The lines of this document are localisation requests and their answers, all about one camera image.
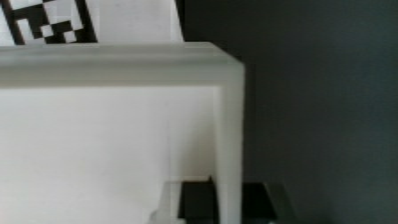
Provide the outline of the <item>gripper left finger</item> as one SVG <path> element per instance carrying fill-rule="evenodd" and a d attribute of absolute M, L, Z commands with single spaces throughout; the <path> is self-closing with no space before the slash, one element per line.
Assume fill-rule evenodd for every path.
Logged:
<path fill-rule="evenodd" d="M 154 224 L 218 224 L 212 179 L 165 183 Z"/>

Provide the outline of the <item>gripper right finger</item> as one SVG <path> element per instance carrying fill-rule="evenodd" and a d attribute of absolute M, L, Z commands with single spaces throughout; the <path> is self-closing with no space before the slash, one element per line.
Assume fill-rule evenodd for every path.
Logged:
<path fill-rule="evenodd" d="M 280 183 L 243 184 L 241 224 L 296 224 L 296 216 Z"/>

